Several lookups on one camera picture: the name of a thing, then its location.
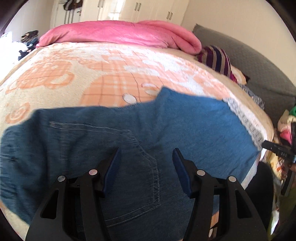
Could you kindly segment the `orange cream patterned bed blanket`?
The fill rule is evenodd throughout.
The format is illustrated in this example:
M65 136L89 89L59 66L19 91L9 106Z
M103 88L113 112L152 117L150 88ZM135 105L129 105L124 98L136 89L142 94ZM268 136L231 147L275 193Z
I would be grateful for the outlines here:
M122 107L156 98L162 87L224 100L254 140L274 136L269 116L229 78L175 49L110 43L39 48L1 80L1 130L39 108Z

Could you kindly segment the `clothes pile beside bed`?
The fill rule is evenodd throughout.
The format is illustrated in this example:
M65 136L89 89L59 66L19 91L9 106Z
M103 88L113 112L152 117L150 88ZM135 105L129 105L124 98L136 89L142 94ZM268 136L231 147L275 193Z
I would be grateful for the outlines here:
M33 31L29 31L25 34L22 35L20 42L25 44L27 49L22 51L19 51L19 56L18 56L18 60L20 61L23 57L27 56L29 53L31 53L35 48L36 45L39 42L39 31L38 30L33 30Z

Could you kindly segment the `blue denim pants lace trim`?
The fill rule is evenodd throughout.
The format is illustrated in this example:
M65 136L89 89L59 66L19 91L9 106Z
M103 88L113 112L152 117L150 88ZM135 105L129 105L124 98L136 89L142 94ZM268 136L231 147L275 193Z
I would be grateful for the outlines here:
M103 202L113 240L181 240L193 201L182 191L172 152L214 177L244 186L256 172L263 134L231 98L162 88L155 100L122 108L38 109L1 139L1 200L30 223L60 175L78 177L121 149Z

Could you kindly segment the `grey padded headboard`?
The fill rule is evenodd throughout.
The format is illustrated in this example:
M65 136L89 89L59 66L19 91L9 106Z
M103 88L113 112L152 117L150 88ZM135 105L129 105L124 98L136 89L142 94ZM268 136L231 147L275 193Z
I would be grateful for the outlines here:
M233 37L198 24L193 33L203 46L224 49L231 64L250 77L248 88L263 99L264 111L277 126L284 110L295 105L295 85L290 79L265 56Z

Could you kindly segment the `hanging bags on door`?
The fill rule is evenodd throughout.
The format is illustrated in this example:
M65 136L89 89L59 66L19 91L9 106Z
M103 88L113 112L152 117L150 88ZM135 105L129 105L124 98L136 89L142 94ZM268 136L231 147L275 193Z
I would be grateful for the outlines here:
M65 11L70 11L73 9L81 8L83 5L83 0L67 0L66 3L63 4L63 8Z

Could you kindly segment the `pile of colourful clothes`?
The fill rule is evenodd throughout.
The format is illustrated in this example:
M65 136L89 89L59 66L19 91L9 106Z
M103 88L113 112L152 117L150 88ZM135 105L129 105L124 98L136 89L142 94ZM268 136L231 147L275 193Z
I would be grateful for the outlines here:
M272 143L291 146L291 123L295 123L295 108L285 110L277 123ZM287 197L281 195L281 185L287 175L283 160L268 151L267 163L273 171L274 198L271 221L268 227L270 240L295 240L295 178ZM295 172L295 164L290 169Z

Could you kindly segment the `purple striped pillow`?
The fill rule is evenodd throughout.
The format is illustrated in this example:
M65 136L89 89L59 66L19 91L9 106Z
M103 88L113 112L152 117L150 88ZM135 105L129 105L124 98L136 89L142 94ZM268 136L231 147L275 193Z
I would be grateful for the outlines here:
M195 56L195 59L237 83L237 79L231 70L230 59L223 49L214 45L206 46Z

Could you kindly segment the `pink folded duvet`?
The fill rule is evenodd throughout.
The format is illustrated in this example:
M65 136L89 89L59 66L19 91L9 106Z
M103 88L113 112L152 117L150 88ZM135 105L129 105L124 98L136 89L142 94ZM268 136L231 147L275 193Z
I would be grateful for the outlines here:
M65 42L106 42L172 48L190 55L196 55L202 49L200 40L192 32L179 25L158 20L138 23L114 20L84 21L60 25L46 32L39 39L37 46L46 47Z

